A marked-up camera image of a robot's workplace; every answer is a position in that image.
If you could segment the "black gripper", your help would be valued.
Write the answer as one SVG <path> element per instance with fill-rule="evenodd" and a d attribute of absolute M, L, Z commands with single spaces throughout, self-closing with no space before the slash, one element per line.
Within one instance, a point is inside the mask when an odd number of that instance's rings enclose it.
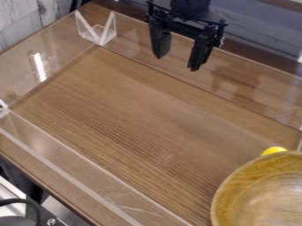
<path fill-rule="evenodd" d="M 219 45 L 226 20 L 210 10 L 211 0 L 147 0 L 146 19 L 154 55 L 161 59 L 171 47 L 171 32 L 194 40 L 187 67 L 198 71 Z"/>

